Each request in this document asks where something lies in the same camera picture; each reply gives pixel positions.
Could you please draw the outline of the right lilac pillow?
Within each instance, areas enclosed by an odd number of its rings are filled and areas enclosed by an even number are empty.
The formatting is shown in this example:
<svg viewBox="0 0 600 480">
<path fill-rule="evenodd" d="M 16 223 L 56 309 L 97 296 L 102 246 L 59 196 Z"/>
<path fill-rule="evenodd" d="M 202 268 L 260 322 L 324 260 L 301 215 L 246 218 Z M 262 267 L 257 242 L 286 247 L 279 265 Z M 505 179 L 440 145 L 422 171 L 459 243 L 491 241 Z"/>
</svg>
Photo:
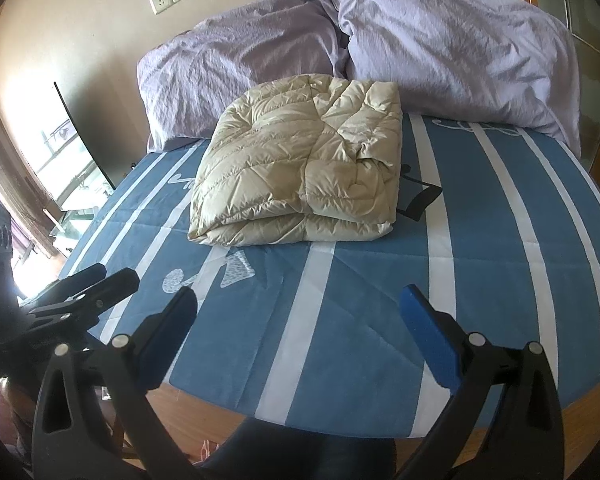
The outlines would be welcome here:
<svg viewBox="0 0 600 480">
<path fill-rule="evenodd" d="M 403 110 L 531 128 L 571 145 L 567 40 L 521 0 L 332 0 L 351 79 L 393 81 Z"/>
</svg>

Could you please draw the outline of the black framed window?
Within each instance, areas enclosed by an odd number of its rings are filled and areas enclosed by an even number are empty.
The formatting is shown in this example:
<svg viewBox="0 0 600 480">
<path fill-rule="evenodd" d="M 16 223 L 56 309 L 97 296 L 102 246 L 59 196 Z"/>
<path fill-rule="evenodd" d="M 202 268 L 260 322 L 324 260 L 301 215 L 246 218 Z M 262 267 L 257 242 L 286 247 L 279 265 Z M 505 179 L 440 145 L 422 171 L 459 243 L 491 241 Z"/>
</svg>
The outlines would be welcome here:
<svg viewBox="0 0 600 480">
<path fill-rule="evenodd" d="M 18 150 L 60 210 L 52 237 L 73 248 L 114 192 L 85 145 L 57 84 L 24 107 L 14 134 Z"/>
</svg>

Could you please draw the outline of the blue white striped bed sheet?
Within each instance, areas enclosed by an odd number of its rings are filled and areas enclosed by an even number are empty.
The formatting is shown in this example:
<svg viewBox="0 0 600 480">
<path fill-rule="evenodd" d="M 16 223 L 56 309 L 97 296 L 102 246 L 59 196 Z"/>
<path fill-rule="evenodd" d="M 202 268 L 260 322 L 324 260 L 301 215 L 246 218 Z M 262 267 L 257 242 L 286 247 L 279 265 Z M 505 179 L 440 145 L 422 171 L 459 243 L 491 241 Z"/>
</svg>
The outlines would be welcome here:
<svg viewBox="0 0 600 480">
<path fill-rule="evenodd" d="M 449 393 L 402 322 L 416 285 L 492 344 L 537 341 L 562 405 L 600 383 L 600 191 L 565 145 L 533 131 L 407 117 L 401 203 L 441 195 L 369 243 L 213 248 L 188 201 L 204 142 L 146 156 L 76 244 L 65 274 L 132 268 L 140 288 L 94 335 L 131 333 L 188 286 L 198 318 L 166 379 L 268 422 L 357 437 L 420 437 Z"/>
</svg>

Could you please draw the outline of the lilac pillow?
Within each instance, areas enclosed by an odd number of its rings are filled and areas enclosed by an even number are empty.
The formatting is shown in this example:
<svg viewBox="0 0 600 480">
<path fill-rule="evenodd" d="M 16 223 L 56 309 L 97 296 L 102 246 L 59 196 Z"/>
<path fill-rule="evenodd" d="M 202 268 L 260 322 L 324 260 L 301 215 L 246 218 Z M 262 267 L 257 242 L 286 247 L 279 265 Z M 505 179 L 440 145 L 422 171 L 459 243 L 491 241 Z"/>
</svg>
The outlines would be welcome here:
<svg viewBox="0 0 600 480">
<path fill-rule="evenodd" d="M 531 128 L 571 145 L 567 40 L 521 0 L 332 0 L 351 79 L 393 81 L 403 110 Z"/>
<path fill-rule="evenodd" d="M 212 136 L 230 103 L 258 84 L 342 76 L 346 43 L 332 0 L 257 0 L 207 18 L 137 64 L 148 151 Z"/>
</svg>

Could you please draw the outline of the left lilac pillow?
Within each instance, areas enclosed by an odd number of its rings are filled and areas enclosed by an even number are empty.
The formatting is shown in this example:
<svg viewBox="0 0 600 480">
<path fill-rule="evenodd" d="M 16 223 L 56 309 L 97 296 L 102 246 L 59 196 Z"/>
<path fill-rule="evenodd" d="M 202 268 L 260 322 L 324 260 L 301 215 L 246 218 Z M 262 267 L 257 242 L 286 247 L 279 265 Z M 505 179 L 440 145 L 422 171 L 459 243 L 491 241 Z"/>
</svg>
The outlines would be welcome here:
<svg viewBox="0 0 600 480">
<path fill-rule="evenodd" d="M 332 0 L 257 0 L 207 18 L 137 64 L 148 151 L 212 136 L 230 103 L 258 84 L 342 76 L 346 43 Z"/>
</svg>

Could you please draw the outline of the cream quilted down jacket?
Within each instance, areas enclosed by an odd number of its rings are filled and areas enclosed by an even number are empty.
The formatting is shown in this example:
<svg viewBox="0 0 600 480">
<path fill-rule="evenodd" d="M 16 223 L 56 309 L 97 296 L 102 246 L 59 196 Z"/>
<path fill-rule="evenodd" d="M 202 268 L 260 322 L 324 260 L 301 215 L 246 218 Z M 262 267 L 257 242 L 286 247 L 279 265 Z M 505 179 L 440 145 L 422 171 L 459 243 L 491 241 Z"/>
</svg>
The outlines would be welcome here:
<svg viewBox="0 0 600 480">
<path fill-rule="evenodd" d="M 365 242 L 396 222 L 402 108 L 393 82 L 305 74 L 224 110 L 190 194 L 210 246 Z"/>
</svg>

